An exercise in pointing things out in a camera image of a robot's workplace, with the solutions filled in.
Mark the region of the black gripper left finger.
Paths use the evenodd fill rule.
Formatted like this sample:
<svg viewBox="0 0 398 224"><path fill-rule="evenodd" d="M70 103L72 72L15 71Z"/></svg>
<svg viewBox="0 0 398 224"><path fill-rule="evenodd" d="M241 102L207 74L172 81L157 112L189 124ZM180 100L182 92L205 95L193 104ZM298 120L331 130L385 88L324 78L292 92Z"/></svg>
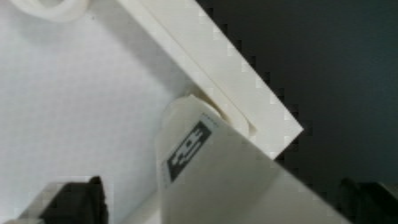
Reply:
<svg viewBox="0 0 398 224"><path fill-rule="evenodd" d="M44 224L108 224L104 199L102 182L97 176L86 182L68 182L38 215Z"/></svg>

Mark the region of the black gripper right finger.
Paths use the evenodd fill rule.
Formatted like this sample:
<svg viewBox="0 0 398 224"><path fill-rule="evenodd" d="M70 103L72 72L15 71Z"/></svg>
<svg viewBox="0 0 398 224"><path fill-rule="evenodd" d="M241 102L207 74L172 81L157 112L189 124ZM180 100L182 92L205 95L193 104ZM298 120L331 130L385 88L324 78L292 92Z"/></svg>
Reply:
<svg viewBox="0 0 398 224"><path fill-rule="evenodd" d="M398 224L398 183L355 182L344 178L337 210L351 224Z"/></svg>

